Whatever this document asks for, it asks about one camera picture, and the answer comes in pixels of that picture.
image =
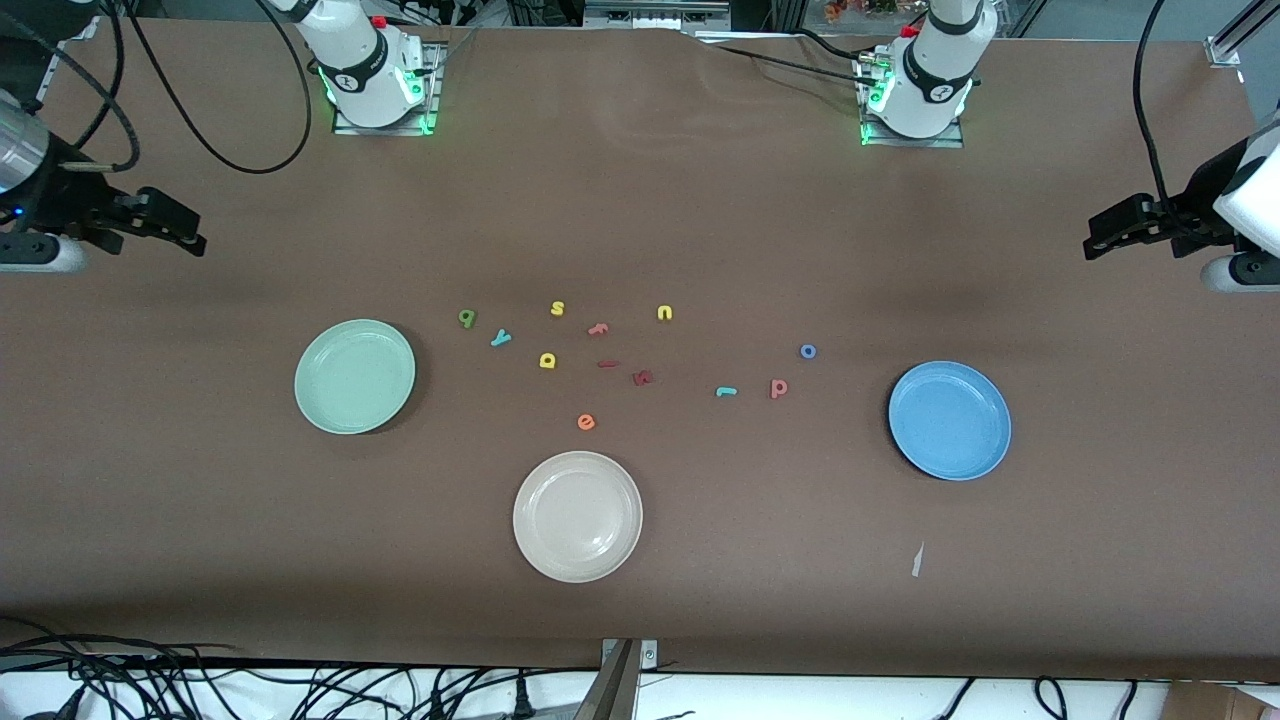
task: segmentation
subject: green plate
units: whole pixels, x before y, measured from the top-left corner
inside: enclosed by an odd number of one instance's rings
[[[396,328],[347,320],[307,346],[293,375],[293,397],[321,430],[366,433],[399,413],[415,374],[413,350]]]

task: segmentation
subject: plate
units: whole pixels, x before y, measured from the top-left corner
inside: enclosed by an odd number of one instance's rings
[[[562,583],[599,580],[622,566],[644,507],[631,475],[598,452],[549,457],[516,495],[516,544],[535,570]]]
[[[293,375],[293,397],[321,430],[365,433],[399,413],[415,374],[413,350],[399,331],[378,320],[347,320],[307,346]]]
[[[916,365],[888,400],[893,441],[916,468],[943,480],[973,480],[1009,451],[1009,406],[986,375],[960,363]]]

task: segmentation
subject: table surface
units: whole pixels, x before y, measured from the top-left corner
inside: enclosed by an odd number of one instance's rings
[[[302,96],[269,26],[147,27],[214,145],[288,152]],[[0,281],[4,611],[276,657],[590,665],[602,637],[655,637],[690,670],[1280,680],[1280,297],[1204,291],[1210,254],[1080,252],[1151,190],[1132,45],[995,42],[966,147],[919,151],[860,146],[838,81],[673,32],[480,31],[434,137],[334,137],[320,106],[297,163],[248,177],[127,35],[143,155],[114,182],[200,211],[209,254],[128,240]],[[109,33],[76,53],[109,77]],[[1251,131],[1197,45],[1153,46],[1146,86],[1174,187]],[[96,101],[63,72],[47,105],[73,137]],[[124,156],[113,120],[88,150]],[[420,379],[390,425],[335,437],[292,378],[351,318],[403,331]],[[890,439],[893,382],[933,359],[1012,410],[982,480]],[[575,448],[645,505],[585,585],[511,529],[529,470]]]

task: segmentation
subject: white paper scrap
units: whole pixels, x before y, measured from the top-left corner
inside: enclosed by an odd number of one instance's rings
[[[920,551],[915,553],[915,562],[911,565],[911,577],[920,577],[920,565],[924,562],[924,543],[920,543]]]

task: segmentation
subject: blue plate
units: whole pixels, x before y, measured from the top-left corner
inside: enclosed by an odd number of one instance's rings
[[[1009,406],[986,375],[960,363],[916,365],[888,398],[893,442],[916,468],[943,480],[973,480],[1009,451]]]

